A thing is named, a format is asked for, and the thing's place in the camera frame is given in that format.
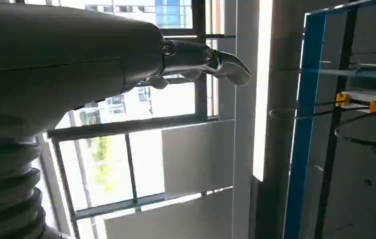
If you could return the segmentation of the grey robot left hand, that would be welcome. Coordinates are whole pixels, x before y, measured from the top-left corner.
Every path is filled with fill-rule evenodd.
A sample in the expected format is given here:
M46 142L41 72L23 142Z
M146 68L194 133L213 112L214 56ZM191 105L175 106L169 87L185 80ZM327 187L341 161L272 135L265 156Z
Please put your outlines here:
M22 141L85 104L142 81L200 73L238 86L251 73L236 56L166 40L140 20L48 5L0 3L0 140Z

